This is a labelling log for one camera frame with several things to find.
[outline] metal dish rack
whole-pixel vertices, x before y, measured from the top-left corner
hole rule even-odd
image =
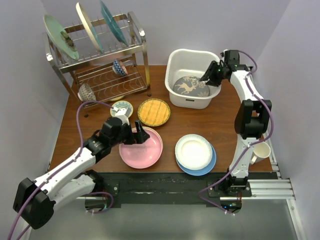
[[[66,79],[66,74],[70,73],[74,83],[79,89],[84,83],[91,86],[97,101],[112,102],[122,99],[132,94],[147,92],[151,96],[150,73],[147,55],[147,41],[145,31],[130,11],[128,14],[118,14],[113,16],[118,23],[128,46],[118,42],[110,31],[104,19],[91,21],[95,27],[97,36],[103,47],[103,53],[97,51],[91,42],[82,23],[72,24],[64,28],[73,40],[79,52],[79,59],[74,60],[60,52],[51,42],[48,34],[42,34],[46,59],[63,83],[69,94],[76,98],[79,105],[82,103]],[[142,52],[145,77],[137,68],[136,53]],[[113,72],[113,60],[121,59],[124,63],[128,75],[120,76]],[[84,108],[93,108],[97,104],[89,104]]]

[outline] white plastic bin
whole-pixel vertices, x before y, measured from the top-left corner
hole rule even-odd
[[[176,81],[184,76],[201,78],[213,60],[220,61],[217,55],[209,51],[178,49],[170,54],[164,84],[172,104],[192,109],[204,109],[209,105],[211,99],[220,93],[221,86],[209,86],[210,94],[205,97],[177,94],[173,87]]]

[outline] wall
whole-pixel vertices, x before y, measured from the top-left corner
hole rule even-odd
[[[78,23],[79,0],[42,0],[63,26]],[[149,63],[166,65],[171,52],[187,48],[219,54],[241,49],[258,58],[290,0],[114,0],[111,13],[133,11],[145,28]],[[99,0],[80,1],[92,19]]]
[[[0,239],[16,216],[19,182],[48,167],[68,99],[46,60],[44,13],[40,0],[0,1]]]
[[[272,143],[282,175],[290,177],[309,240],[319,239],[320,2],[292,0],[274,30],[255,76],[272,100]]]

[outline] gray patterned plate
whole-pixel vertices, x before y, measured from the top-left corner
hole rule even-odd
[[[208,97],[210,89],[205,82],[199,81],[197,76],[184,76],[179,78],[174,86],[173,91],[176,94],[186,95],[190,97]]]

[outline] wooden table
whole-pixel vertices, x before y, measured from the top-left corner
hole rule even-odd
[[[226,172],[233,160],[237,134],[234,121],[240,101],[234,87],[228,82],[222,82],[221,92],[214,97],[205,109],[192,109],[174,106],[169,99],[169,92],[165,87],[166,66],[150,66],[151,98],[166,101],[171,108],[171,117],[162,126],[154,127],[163,141],[163,152],[160,159],[146,169],[134,169],[126,165],[119,154],[119,148],[112,149],[105,159],[98,162],[91,169],[97,172],[181,172],[175,159],[175,145],[187,134],[198,134],[205,137],[215,148],[217,154],[216,165],[212,172]],[[125,100],[134,107],[130,123],[138,120],[139,105],[149,99],[147,93],[129,96]],[[58,139],[56,142],[50,169],[66,160],[80,145],[79,133],[76,125],[76,111],[78,103],[69,98]],[[101,129],[103,123],[110,117],[110,109],[101,106],[90,110],[89,117],[80,117],[80,125],[84,138],[90,137],[95,130]],[[272,171],[270,161],[265,159],[255,163],[249,169],[251,172]]]

